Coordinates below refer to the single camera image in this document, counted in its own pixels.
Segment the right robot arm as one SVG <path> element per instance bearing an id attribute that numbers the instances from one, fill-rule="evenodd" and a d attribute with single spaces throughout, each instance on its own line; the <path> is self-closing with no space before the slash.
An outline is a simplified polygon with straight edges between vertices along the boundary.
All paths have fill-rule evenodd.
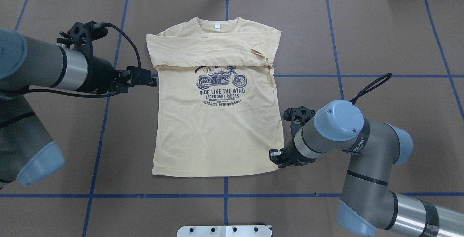
<path id="1" fill-rule="evenodd" d="M 410 237 L 462 237 L 463 214 L 388 189 L 394 165 L 411 156 L 408 132 L 365 118 L 355 100 L 334 100 L 318 111 L 303 106 L 282 115 L 291 138 L 269 151 L 279 168 L 313 163 L 331 150 L 350 154 L 337 220 L 362 237 L 379 229 Z"/>

